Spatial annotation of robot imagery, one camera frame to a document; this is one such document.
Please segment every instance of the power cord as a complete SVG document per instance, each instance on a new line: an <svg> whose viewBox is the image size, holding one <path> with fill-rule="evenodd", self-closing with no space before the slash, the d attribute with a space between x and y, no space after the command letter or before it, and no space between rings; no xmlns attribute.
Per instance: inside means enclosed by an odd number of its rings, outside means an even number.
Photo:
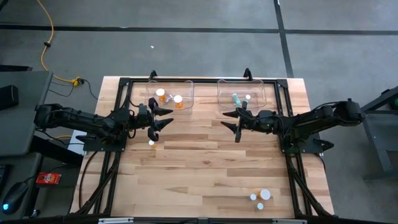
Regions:
<svg viewBox="0 0 398 224"><path fill-rule="evenodd" d="M70 90L69 94L67 94L67 95L64 95L64 94L61 94L61 93L57 93L56 91L53 91L53 90L50 90L50 89L49 89L49 91L54 93L54 94L57 94L58 96L69 97L72 94L74 88L75 88L75 86L72 85L72 89Z"/></svg>
<svg viewBox="0 0 398 224"><path fill-rule="evenodd" d="M51 16L50 16L49 12L46 10L46 8L44 7L44 5L40 2L40 0L37 0L37 2L38 2L38 4L40 4L40 6L42 7L42 9L44 10L45 14L47 15L47 17L48 17L48 19L49 19L49 21L50 21L50 25L51 25L51 35L50 35L50 38L48 39L48 41L44 42L44 49L43 49L42 55L41 55L41 57L40 57L40 62L41 62L41 64L42 64L42 67L44 68L44 70L48 71L48 68L47 68L47 67L45 66L45 64L44 64L44 55L45 55L45 53L47 52L47 49L48 49L49 47L51 47L51 41L52 41L52 39L53 39L53 37L54 37L54 24L53 24L53 22L52 22L52 19L51 19ZM53 75L53 76L54 76L54 78L56 78L57 80L60 80L60 81L63 81L63 82L71 83L72 86L78 86L79 84L84 84L84 82L87 82L87 83L88 83L88 88L90 89L91 95L92 95L94 98L96 98L96 99L98 100L98 98L93 94L93 92L92 92L92 90L91 90L90 82L89 82L88 80L82 79L82 78L80 78L80 77L76 77L75 79L72 79L72 80L67 80L67 79L58 77L58 76L56 76L56 75ZM62 95L62 94L59 94L59 93L54 92L53 90L50 90L50 91L51 91L52 93L58 94L58 95L60 95L60 96L68 97L68 96L71 95L71 93L72 93L72 91L73 91L73 88L72 88L71 92L70 92L68 95Z"/></svg>
<svg viewBox="0 0 398 224"><path fill-rule="evenodd" d="M44 42L44 49L43 49L43 52L42 52L42 56L40 57L40 62L42 63L42 66L43 66L44 70L48 71L47 67L44 65L44 55L45 55L47 49L48 49L49 47L51 47L51 41L52 41L52 39L53 39L53 37L54 37L54 24L53 24L53 22L52 22L52 19L51 19L51 16L50 16L49 12L47 12L47 10L46 10L46 8L44 7L44 5L40 2L40 0L37 0L37 2L38 2L38 4L40 4L40 6L42 7L42 9L44 10L45 14L47 15L47 17L48 17L48 19L49 19L49 21L50 21L50 25L51 25L51 36L50 36L50 38L48 39L48 41ZM63 81L63 82L71 83L72 85L75 85L75 86L78 86L78 85L79 85L79 83L76 82L76 81L78 80L79 77L76 77L74 80L67 80L67 79L60 78L60 77L54 75L54 78L56 78L57 80Z"/></svg>
<svg viewBox="0 0 398 224"><path fill-rule="evenodd" d="M88 80L86 80L86 79L84 79L84 78L78 78L78 80L77 80L76 82L78 82L78 83L80 83L80 84L84 84L85 82L87 82L87 84L88 84L88 89L89 89L89 91L90 91L90 94L91 94L96 100L98 100L98 97L96 97L96 96L94 95L94 93L93 93L93 91L92 91L92 89L91 89L91 83L90 83ZM71 86L71 85L64 85L64 84L56 83L56 82L51 82L51 83L52 83L52 84L56 84L56 85L60 85L60 86ZM72 92L74 91L74 87L75 87L75 86L76 86L76 85L72 85L72 89L70 90L69 94L67 94L67 95L58 93L58 92L53 91L53 90L50 90L50 89L49 89L49 91L52 92L52 93L54 93L54 94L57 94L57 95L59 95L59 96L69 97L69 96L72 94Z"/></svg>
<svg viewBox="0 0 398 224"><path fill-rule="evenodd" d="M53 137L53 136L51 136L51 135L47 134L45 131L42 131L42 130L39 130L39 129L36 129L36 131L38 131L38 132L41 132L41 133L45 134L47 137L49 137L49 138L50 138L50 139L52 139L52 140L56 140L56 141L58 141L58 142L62 143L64 146L68 146L68 145L74 145L74 144L80 144L80 145L84 145L83 143L65 143L65 142L63 142L63 141L59 140L58 138L55 138L55 137Z"/></svg>
<svg viewBox="0 0 398 224"><path fill-rule="evenodd" d="M57 136L55 137L56 139L61 139L61 138L72 138L72 136L64 135L64 136Z"/></svg>

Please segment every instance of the black metal frame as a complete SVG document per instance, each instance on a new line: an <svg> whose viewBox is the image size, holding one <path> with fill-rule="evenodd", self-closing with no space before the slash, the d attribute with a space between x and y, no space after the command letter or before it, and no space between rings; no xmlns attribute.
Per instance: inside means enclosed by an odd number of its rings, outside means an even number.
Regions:
<svg viewBox="0 0 398 224"><path fill-rule="evenodd" d="M368 104L364 105L361 110L363 113L368 116L368 114L374 114L374 116L384 116L384 114L398 114L397 110L377 110L380 107L391 103L398 98L398 86L385 91L376 98L372 100ZM398 170L393 168L391 164L390 158L388 156L386 149L381 149L378 147L378 143L380 143L380 136L376 136L375 129L372 128L371 122L368 119L363 121L363 126L365 128L366 136L368 137L368 141L370 142L372 148L377 152L379 156L379 160L382 166L383 171L378 174L369 174L363 177L364 181L373 181L373 180L381 180L381 179L390 179L390 178L398 178ZM391 147L389 151L398 151L396 147Z"/></svg>
<svg viewBox="0 0 398 224"><path fill-rule="evenodd" d="M224 79L226 81L242 81L242 80L247 80L251 81L254 80L252 77L252 74L250 70L247 68L244 72L242 78L208 78L208 77L178 77L178 78L169 78L169 77L158 77L155 71L152 71L149 78L142 77L142 78L120 78L119 80L119 86L118 86L118 93L116 95L116 101L114 105L114 109L118 109L121 104L121 99L122 99L122 94L123 94L123 88L127 86L127 92L126 92L126 98L130 98L132 95L132 87L134 83L147 83L148 81L155 80L157 82L185 82L185 81L192 81L193 83L217 83L219 79ZM287 84L286 79L269 79L269 78L256 78L256 80L262 80L264 84L268 85L273 85L274 91L275 91L275 98L277 102L277 110L279 115L284 115L283 112L283 107L282 107L282 100L280 97L280 89L283 89L284 96L285 96L285 102L287 105L287 113L288 116L293 116L293 109L292 109L292 104L290 101L290 94L289 94L289 87ZM123 104L121 105L122 107L129 107L129 102L124 100ZM282 152L287 152L289 145L286 144L286 142L282 141L282 138L279 136L280 140L280 147ZM113 197L114 197L114 190L116 187L116 180L118 176L118 167L119 167L119 162L120 162L120 157L121 157L121 152L115 152L115 158L113 161L113 165L111 167L111 171L108 171L108 166L109 166L109 160L111 157L111 152L105 152L104 156L104 161L103 161L103 166L101 170L101 176L99 178L99 191L96 190L96 192L93 193L93 195L90 197L87 206L84 207L83 210L80 210L79 213L87 213L91 206L95 204L94 213L100 213L100 207L101 207L101 201L102 201L102 190L104 186L108 183L107 180L110 180L110 187L109 187L109 193L108 193L108 198L106 202L106 207L103 211L103 213L110 215L111 214L111 209L112 209L112 204L113 204ZM288 153L285 153L285 158L286 158L286 164L288 168L288 175L289 175L289 184L290 184L290 193L292 195L292 203L294 206L294 214L295 217L298 218L300 215L302 215L302 212L300 211L299 208L299 200L297 197L297 189L295 186L295 179L294 179L294 173L292 169L289 169L290 165L292 164L291 161L291 156ZM304 168L303 168L303 162L302 162L302 157L300 153L298 152L297 155L295 156L296 161L297 161L297 172L299 175L299 178L302 181L302 184L300 184L301 187L304 187L307 189L307 192L310 192L307 188L306 182L305 182L305 174L304 174ZM311 215L312 210L311 210L311 205L309 199L304 196L304 202L305 202L305 214L306 215Z"/></svg>
<svg viewBox="0 0 398 224"><path fill-rule="evenodd" d="M290 101L289 87L286 79L268 79L268 78L253 78L250 70L247 68L244 73L243 78L218 78L218 77L158 77L155 71L152 71L149 78L147 77L134 77L134 78L120 78L118 92L116 95L116 101L114 105L114 110L120 107L128 107L129 101L126 100L132 95L132 88L134 83L147 83L148 81L155 80L157 82L184 82L190 80L194 83L217 83L218 80L223 79L229 82L233 81L251 81L251 80L262 80L264 84L273 85L275 98L277 102L277 112L279 115L284 115L282 107L282 99L280 97L280 90L284 92L284 100L287 107L287 116L293 116L292 104ZM126 98L121 104L121 99L123 95L123 88L127 86ZM376 223L376 222L366 222L359 220L347 220L338 218L336 216L330 215L326 212L322 206L317 202L316 198L312 195L311 191L308 189L305 182L305 174L303 168L303 162L301 157L301 152L294 152L292 156L290 148L290 143L284 141L281 136L279 136L280 148L282 153L285 154L285 160L287 164L287 173L289 178L290 193L292 196L294 219L300 223ZM119 163L122 152L115 152L114 160L111 167L108 169L109 160L111 158L112 152L105 152L105 157L103 161L99 186L93 192L91 197L87 202L75 213L68 214L64 217L48 217L48 218L33 218L27 220L16 220L18 223L98 223L100 218L111 218L111 210L113 205L114 191L116 188L116 181L118 176ZM295 157L297 161L297 169L294 167L292 158ZM103 212L100 212L101 200L103 196L103 190L106 184L110 181L108 198L106 201L106 206ZM303 191L305 214L300 210L299 200L297 197L297 189L295 183ZM94 207L93 214L88 214L91 208ZM318 213L318 216L312 215L312 207ZM270 219L270 218L169 218L169 217L130 217L125 218L126 221L130 219L135 222L148 222L148 223L173 223L173 224L225 224L225 223L283 223L284 221L291 223L293 220L284 219Z"/></svg>

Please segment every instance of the wooden table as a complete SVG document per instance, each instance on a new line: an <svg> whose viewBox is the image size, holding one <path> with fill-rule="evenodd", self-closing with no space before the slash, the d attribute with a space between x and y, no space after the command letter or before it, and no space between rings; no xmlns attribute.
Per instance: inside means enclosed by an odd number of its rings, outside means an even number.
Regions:
<svg viewBox="0 0 398 224"><path fill-rule="evenodd" d="M119 78L104 77L96 107L99 115L106 116L113 109ZM294 114L308 111L304 80L292 78L288 83ZM276 110L274 88L267 85L265 88L267 104L263 110ZM135 83L132 101L143 103L145 92L146 84ZM244 131L241 143L234 143L234 135L220 121L236 119L219 112L216 95L214 83L195 84L192 114L164 116L173 117L174 121L159 133L155 149L148 145L146 130L137 130L136 137L128 140L120 161L112 216L294 217L286 162L277 136ZM88 167L83 203L98 185L103 156L97 153ZM309 189L333 213L321 160L304 154L303 164ZM263 201L264 210L256 210L256 203L249 200L249 195L261 189L269 189L272 197ZM304 211L300 190L298 196ZM72 212L78 208L77 198L78 187Z"/></svg>

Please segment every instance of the small bottle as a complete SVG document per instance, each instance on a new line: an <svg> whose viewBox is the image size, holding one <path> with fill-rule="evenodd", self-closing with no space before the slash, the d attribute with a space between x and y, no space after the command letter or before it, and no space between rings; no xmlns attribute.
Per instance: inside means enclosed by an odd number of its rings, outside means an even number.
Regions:
<svg viewBox="0 0 398 224"><path fill-rule="evenodd" d="M258 204L257 204L257 209L258 209L258 210L264 209L264 205L263 205L262 203L258 203Z"/></svg>
<svg viewBox="0 0 398 224"><path fill-rule="evenodd" d="M156 148L156 143L154 142L154 141L152 141L152 140L149 140L149 145L152 147L152 148Z"/></svg>
<svg viewBox="0 0 398 224"><path fill-rule="evenodd" d="M268 200L271 198L271 193L267 189L262 189L260 192L260 198L263 200Z"/></svg>
<svg viewBox="0 0 398 224"><path fill-rule="evenodd" d="M253 201L254 201L254 200L256 200L256 199L257 199L257 196L256 196L255 194L251 194L251 195L250 195L250 200L253 200Z"/></svg>
<svg viewBox="0 0 398 224"><path fill-rule="evenodd" d="M174 102L175 102L175 107L180 109L182 108L182 96L180 95L175 95L174 96Z"/></svg>
<svg viewBox="0 0 398 224"><path fill-rule="evenodd" d="M232 94L232 99L235 101L236 106L242 106L242 103L239 100L238 94L236 94L236 93Z"/></svg>
<svg viewBox="0 0 398 224"><path fill-rule="evenodd" d="M161 102L164 102L166 100L166 95L164 89L157 89L156 90L156 95L159 97L159 100Z"/></svg>

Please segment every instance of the yellow cable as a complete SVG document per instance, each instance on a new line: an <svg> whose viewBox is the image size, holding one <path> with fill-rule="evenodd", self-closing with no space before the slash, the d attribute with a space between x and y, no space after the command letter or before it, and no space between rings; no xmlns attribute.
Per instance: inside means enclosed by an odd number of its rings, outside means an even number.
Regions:
<svg viewBox="0 0 398 224"><path fill-rule="evenodd" d="M52 19L51 19L51 16L50 16L49 12L47 12L47 10L46 10L45 7L43 6L43 4L40 2L40 0L37 0L37 2L38 2L38 4L40 4L40 6L42 6L42 9L43 9L44 12L46 13L46 15L47 15L47 17L48 17L48 19L49 19L49 21L50 21L50 24L51 24L51 36L50 36L49 40L47 41L47 43L51 44L52 38L53 38L53 36L54 36L54 24L53 24L53 22L52 22ZM44 65L44 55L45 55L45 52L47 51L47 49L48 49L48 47L47 47L47 46L44 46L44 49L43 49L43 52L42 52L42 56L41 56L41 58L40 58L40 61L42 62L42 66L43 66L44 70L46 70L46 71L48 71L48 69L47 69L47 67ZM56 75L53 75L53 76L54 76L54 78L56 78L57 80L61 80L61 81L63 81L63 82L68 82L68 83L72 83L72 84L75 85L75 86L78 86L78 85L79 85L78 79L79 79L80 77L76 77L76 78L73 79L73 80L66 80L66 79L60 78L60 77L58 77L58 76L56 76Z"/></svg>
<svg viewBox="0 0 398 224"><path fill-rule="evenodd" d="M55 137L56 139L61 139L61 138L72 138L72 136L57 136Z"/></svg>

